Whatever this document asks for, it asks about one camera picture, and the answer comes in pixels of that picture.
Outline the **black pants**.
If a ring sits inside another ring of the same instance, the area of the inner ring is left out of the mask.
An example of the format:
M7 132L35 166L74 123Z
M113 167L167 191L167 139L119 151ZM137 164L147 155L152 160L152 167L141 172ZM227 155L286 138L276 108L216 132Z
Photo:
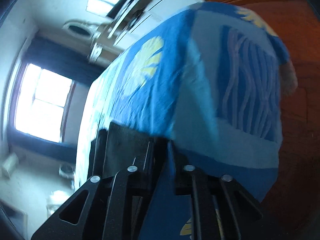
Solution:
M91 141L87 177L112 177L134 165L145 174L146 188L153 191L167 155L168 142L168 139L151 137L112 122L109 129L99 130Z

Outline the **bright bedroom window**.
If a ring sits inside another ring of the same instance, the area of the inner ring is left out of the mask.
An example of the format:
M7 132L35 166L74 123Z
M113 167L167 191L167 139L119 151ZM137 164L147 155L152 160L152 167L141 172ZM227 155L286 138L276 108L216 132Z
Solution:
M35 64L26 65L14 114L14 128L24 134L62 141L74 81Z

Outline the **small white desk fan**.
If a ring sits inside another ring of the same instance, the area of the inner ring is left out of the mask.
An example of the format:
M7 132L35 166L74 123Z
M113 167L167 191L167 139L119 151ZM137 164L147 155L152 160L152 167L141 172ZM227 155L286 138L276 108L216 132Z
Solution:
M61 176L64 179L73 180L74 168L69 164L61 164L59 166L59 176Z

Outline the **left blue curtain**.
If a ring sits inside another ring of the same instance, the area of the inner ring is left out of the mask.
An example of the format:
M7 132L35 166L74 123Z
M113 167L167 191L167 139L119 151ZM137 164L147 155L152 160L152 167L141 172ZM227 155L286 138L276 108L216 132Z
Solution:
M64 142L52 142L44 140L33 135L29 135L10 128L8 131L8 143L16 145L31 152L38 153L45 157L50 157L56 160L67 163L76 163L76 146L66 144Z

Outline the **blue curtain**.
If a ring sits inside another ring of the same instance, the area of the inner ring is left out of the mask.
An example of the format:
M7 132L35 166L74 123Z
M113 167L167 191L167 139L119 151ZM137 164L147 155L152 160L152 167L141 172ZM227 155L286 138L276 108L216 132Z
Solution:
M67 163L76 163L76 146L66 144L64 142L52 142L44 140L33 135L29 135L10 128L8 131L8 143L16 145L31 152L38 153L45 157L50 157L56 160Z
M89 63L84 55L41 36L32 39L24 60L88 87L105 70Z

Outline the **blue patterned bed sheet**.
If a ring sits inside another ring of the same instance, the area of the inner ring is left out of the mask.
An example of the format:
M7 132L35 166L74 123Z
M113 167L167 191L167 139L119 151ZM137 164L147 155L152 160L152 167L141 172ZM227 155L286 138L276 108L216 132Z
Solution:
M91 141L115 122L169 141L137 239L192 239L190 198L175 194L170 142L192 165L232 176L260 203L277 179L281 85L289 65L281 39L251 10L203 2L179 11L92 83L76 188L88 180Z

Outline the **right blue curtain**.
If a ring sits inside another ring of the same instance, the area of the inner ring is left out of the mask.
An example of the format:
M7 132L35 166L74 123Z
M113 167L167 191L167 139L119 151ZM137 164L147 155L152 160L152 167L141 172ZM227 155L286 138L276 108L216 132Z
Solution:
M84 55L41 36L32 39L24 60L88 87L105 70L89 63Z

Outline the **white vanity dressing table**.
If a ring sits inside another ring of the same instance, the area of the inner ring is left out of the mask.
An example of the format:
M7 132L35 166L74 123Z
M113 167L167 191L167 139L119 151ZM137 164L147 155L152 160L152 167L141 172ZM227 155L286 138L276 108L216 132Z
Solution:
M92 36L91 52L88 55L89 63L107 68L123 52L123 49L114 45L116 37L108 37L110 29L108 24L102 24Z

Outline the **oval white framed mirror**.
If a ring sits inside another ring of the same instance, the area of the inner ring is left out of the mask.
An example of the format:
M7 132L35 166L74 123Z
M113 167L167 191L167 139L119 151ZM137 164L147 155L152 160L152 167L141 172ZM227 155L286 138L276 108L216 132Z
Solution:
M70 20L63 25L63 30L69 33L69 35L84 40L90 40L97 31L97 28L98 26L94 23L80 20Z

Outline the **white tv stand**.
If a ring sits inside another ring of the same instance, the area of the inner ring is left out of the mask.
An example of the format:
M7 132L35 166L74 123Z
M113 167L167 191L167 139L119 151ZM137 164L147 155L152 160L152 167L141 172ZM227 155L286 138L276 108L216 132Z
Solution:
M128 23L117 35L114 46L125 50L183 8L204 0L136 0L121 20Z

